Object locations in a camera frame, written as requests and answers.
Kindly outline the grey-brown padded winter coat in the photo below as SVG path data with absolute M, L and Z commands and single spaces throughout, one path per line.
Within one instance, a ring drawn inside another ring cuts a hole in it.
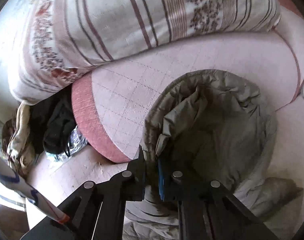
M 204 181 L 221 182 L 276 235 L 267 221 L 303 190 L 291 179 L 266 176 L 277 120 L 257 86 L 244 83 L 246 92 L 202 87 L 187 97 L 169 86 L 157 98 L 140 141 L 147 169 L 145 198 L 127 203 L 123 239 L 179 238 L 174 203 L 160 198 L 157 161 L 162 154 L 179 168 L 193 168 Z

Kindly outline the pile of crumpled clothes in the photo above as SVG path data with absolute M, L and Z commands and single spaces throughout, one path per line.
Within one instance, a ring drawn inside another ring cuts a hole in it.
M 2 130 L 2 153 L 8 165 L 27 177 L 39 155 L 72 155 L 77 131 L 72 110 L 72 86 L 29 106 L 21 103 L 16 117 Z

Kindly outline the pink bolster cushion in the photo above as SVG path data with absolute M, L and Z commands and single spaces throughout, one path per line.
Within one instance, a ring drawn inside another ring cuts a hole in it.
M 183 97 L 202 87 L 248 91 L 255 84 L 278 110 L 300 86 L 293 46 L 277 31 L 188 38 L 96 68 L 72 86 L 81 134 L 115 163 L 132 159 L 145 118 L 169 86 Z

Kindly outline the striped floral pillow back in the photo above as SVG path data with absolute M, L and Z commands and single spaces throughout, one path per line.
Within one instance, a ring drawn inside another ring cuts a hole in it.
M 86 73 L 183 38 L 270 31 L 277 0 L 9 0 L 0 64 L 10 94 L 34 105 Z

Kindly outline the pink corner cushion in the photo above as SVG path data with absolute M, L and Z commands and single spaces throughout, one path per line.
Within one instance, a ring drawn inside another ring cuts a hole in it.
M 277 31 L 288 41 L 299 65 L 304 68 L 304 18 L 292 0 L 278 0 L 281 19 Z

